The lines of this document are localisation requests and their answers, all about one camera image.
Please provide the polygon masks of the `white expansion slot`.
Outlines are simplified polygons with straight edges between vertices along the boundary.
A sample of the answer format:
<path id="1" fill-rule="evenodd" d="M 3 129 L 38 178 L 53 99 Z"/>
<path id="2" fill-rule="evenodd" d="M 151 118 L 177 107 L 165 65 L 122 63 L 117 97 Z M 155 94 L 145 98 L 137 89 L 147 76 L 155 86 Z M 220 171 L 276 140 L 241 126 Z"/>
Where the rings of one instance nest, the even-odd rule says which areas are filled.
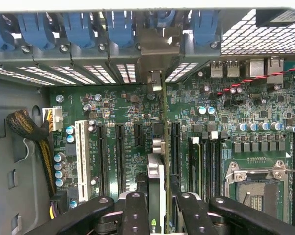
<path id="1" fill-rule="evenodd" d="M 79 120 L 75 122 L 75 139 L 78 199 L 79 202 L 86 202 L 91 197 L 88 121 Z"/>

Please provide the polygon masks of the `short black expansion slot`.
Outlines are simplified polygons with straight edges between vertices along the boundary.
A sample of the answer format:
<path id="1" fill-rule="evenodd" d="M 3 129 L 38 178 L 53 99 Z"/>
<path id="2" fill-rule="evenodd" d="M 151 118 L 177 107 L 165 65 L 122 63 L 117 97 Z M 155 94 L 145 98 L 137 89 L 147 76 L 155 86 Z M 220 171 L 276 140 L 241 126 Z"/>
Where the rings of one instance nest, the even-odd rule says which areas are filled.
<path id="1" fill-rule="evenodd" d="M 134 124 L 134 141 L 135 147 L 143 145 L 144 134 L 143 134 L 143 125 L 140 123 Z"/>

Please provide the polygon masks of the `perforated metal slot cover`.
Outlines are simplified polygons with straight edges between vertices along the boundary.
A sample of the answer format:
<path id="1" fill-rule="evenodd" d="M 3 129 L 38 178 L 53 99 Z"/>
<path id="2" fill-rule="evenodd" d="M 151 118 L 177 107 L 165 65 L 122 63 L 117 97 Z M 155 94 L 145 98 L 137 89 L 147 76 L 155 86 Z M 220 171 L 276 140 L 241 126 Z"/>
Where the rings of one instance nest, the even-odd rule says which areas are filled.
<path id="1" fill-rule="evenodd" d="M 181 63 L 165 80 L 165 82 L 176 82 L 182 78 L 185 74 L 191 71 L 194 67 L 198 65 L 197 62 L 192 63 Z"/>
<path id="2" fill-rule="evenodd" d="M 102 65 L 86 65 L 84 68 L 105 84 L 116 83 L 113 77 L 105 70 Z"/>
<path id="3" fill-rule="evenodd" d="M 95 81 L 89 79 L 85 75 L 81 74 L 80 72 L 76 71 L 75 69 L 69 67 L 69 66 L 51 66 L 52 69 L 76 80 L 81 82 L 82 84 L 86 85 L 94 85 L 96 84 Z"/>
<path id="4" fill-rule="evenodd" d="M 136 69 L 135 64 L 116 64 L 117 69 L 124 81 L 124 83 L 136 83 Z"/>
<path id="5" fill-rule="evenodd" d="M 72 82 L 66 78 L 63 78 L 59 75 L 56 75 L 54 73 L 51 73 L 49 71 L 46 71 L 46 70 L 43 70 L 43 69 L 40 69 L 37 67 L 33 67 L 33 66 L 31 66 L 31 67 L 18 67 L 18 69 L 32 73 L 32 74 L 40 76 L 40 77 L 47 78 L 47 79 L 55 81 L 55 82 L 59 82 L 64 85 L 74 85 L 75 84 L 75 82 Z"/>

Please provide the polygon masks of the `open black PC case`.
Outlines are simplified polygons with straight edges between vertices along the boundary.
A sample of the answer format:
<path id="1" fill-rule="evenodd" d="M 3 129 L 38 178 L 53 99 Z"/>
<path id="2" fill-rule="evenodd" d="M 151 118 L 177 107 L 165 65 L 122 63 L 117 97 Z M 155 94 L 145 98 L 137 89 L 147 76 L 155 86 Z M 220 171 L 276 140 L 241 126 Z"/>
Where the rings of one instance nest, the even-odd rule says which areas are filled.
<path id="1" fill-rule="evenodd" d="M 217 49 L 193 45 L 191 14 L 192 10 L 201 9 L 219 10 Z M 110 43 L 106 14 L 114 10 L 132 12 L 132 47 L 114 48 Z M 166 78 L 181 63 L 198 63 L 182 78 L 166 85 L 182 83 L 209 67 L 212 61 L 249 62 L 271 57 L 295 61 L 295 0 L 0 0 L 0 29 L 7 45 L 6 50 L 0 51 L 0 235 L 25 235 L 52 220 L 50 200 L 58 192 L 53 144 L 56 131 L 49 131 L 42 115 L 43 108 L 54 107 L 50 101 L 51 90 L 146 85 L 138 66 L 139 31 L 152 29 L 149 12 L 158 10 L 175 10 L 170 27 L 181 33 L 180 53 L 167 70 Z M 96 42 L 93 48 L 81 49 L 68 41 L 64 14 L 69 12 L 90 13 Z M 21 13 L 46 13 L 55 36 L 54 49 L 40 50 L 24 41 L 18 23 Z M 124 83 L 117 69 L 116 64 L 128 63 L 135 64 L 136 83 Z M 84 68 L 86 65 L 102 65 L 116 83 L 101 82 Z M 75 84 L 64 85 L 18 69 L 31 66 Z M 69 66 L 96 84 L 82 84 L 51 66 Z M 183 231 L 175 199 L 177 193 L 184 192 L 174 188 L 173 176 L 167 180 L 167 209 L 170 201 L 174 201 L 178 229 L 166 230 L 164 235 L 188 235 Z M 101 218 L 90 235 L 117 235 L 119 226 L 117 221 Z"/>

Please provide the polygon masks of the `silver rear port block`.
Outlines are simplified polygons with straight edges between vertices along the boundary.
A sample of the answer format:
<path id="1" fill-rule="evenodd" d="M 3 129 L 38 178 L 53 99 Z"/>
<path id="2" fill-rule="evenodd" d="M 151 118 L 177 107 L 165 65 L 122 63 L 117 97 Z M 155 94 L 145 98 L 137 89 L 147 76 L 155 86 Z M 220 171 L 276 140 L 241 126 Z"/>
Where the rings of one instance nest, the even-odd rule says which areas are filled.
<path id="1" fill-rule="evenodd" d="M 249 62 L 249 76 L 258 77 L 264 75 L 264 59 L 254 59 Z"/>

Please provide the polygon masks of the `white power connector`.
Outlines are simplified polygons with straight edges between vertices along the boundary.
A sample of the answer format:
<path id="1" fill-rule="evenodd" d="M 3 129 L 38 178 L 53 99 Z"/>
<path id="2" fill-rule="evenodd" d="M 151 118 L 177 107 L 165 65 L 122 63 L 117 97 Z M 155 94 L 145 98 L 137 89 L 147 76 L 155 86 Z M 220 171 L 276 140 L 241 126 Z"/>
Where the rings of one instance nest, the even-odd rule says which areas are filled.
<path id="1" fill-rule="evenodd" d="M 43 122 L 48 124 L 49 131 L 59 131 L 63 129 L 63 112 L 61 107 L 43 108 Z"/>

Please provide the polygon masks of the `CPU socket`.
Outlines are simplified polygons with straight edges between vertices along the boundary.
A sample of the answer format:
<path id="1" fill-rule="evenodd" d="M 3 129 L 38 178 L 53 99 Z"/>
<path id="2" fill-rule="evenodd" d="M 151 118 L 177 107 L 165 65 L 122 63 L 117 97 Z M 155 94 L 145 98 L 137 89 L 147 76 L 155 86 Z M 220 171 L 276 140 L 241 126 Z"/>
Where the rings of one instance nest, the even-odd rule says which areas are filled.
<path id="1" fill-rule="evenodd" d="M 269 167 L 242 168 L 232 160 L 225 173 L 223 195 L 286 223 L 290 219 L 290 179 L 283 160 Z"/>

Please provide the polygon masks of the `silver USB port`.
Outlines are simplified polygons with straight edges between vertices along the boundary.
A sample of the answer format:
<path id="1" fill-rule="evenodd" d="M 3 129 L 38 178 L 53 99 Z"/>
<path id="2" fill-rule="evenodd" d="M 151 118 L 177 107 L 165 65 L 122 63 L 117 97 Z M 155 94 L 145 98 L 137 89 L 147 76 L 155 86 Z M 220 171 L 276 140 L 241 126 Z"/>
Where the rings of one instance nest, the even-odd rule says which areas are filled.
<path id="1" fill-rule="evenodd" d="M 227 77 L 236 78 L 240 77 L 240 63 L 236 60 L 226 62 L 227 65 Z"/>
<path id="2" fill-rule="evenodd" d="M 223 62 L 212 61 L 210 63 L 211 78 L 223 78 Z"/>

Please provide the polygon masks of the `silver ethernet port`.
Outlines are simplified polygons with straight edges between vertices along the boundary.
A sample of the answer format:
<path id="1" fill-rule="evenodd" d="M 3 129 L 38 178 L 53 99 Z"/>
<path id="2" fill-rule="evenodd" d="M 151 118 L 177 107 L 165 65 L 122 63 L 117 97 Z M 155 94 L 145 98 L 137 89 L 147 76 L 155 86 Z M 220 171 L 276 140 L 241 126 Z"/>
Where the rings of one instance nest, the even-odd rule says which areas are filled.
<path id="1" fill-rule="evenodd" d="M 274 75 L 279 76 L 281 75 L 283 71 L 283 64 L 284 59 L 281 59 L 279 57 L 271 57 L 268 59 L 267 63 L 267 73 L 268 75 Z"/>

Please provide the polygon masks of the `green motherboard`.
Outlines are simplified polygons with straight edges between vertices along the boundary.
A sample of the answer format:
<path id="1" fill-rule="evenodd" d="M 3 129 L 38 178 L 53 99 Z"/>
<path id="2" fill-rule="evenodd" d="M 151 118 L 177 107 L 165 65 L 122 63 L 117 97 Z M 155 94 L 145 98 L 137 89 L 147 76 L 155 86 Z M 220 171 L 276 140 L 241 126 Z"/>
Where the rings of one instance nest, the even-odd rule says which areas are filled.
<path id="1" fill-rule="evenodd" d="M 248 61 L 240 63 L 240 77 L 228 78 L 223 63 L 223 78 L 211 78 L 210 66 L 179 84 L 166 85 L 169 134 L 169 171 L 176 180 L 174 188 L 197 194 L 203 201 L 203 147 L 212 131 L 219 134 L 221 147 L 221 191 L 225 173 L 234 160 L 240 167 L 271 167 L 283 160 L 293 169 L 295 133 L 295 61 L 284 60 L 279 76 L 253 81 Z M 126 192 L 140 191 L 148 199 L 148 154 L 152 152 L 152 123 L 159 118 L 160 96 L 146 85 L 85 86 L 53 88 L 50 101 L 61 107 L 63 129 L 53 134 L 54 170 L 58 191 L 67 192 L 68 209 L 84 202 L 78 199 L 75 122 L 88 121 L 91 198 L 99 191 L 99 124 L 106 125 L 109 197 L 118 200 L 115 125 L 122 123 L 125 133 Z M 171 123 L 180 123 L 180 170 L 172 174 Z M 143 125 L 143 145 L 135 147 L 134 124 Z M 290 219 L 292 220 L 293 173 L 290 179 Z M 166 230 L 176 232 L 175 202 L 167 209 Z"/>

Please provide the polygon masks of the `long black expansion slot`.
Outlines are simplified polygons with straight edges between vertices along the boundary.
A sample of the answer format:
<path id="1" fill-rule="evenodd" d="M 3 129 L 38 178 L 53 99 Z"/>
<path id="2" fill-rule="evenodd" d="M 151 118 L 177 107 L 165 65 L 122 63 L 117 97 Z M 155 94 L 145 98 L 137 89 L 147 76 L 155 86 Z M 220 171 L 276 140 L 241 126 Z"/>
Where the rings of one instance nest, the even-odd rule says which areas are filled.
<path id="1" fill-rule="evenodd" d="M 172 174 L 179 175 L 180 170 L 180 123 L 171 123 L 171 168 Z"/>
<path id="2" fill-rule="evenodd" d="M 107 142 L 106 142 L 106 125 L 99 124 L 98 130 L 98 155 L 99 155 L 99 191 L 101 195 L 109 195 L 109 179 L 108 179 L 108 160 L 107 160 Z"/>
<path id="3" fill-rule="evenodd" d="M 118 194 L 126 192 L 125 133 L 122 123 L 115 125 Z"/>

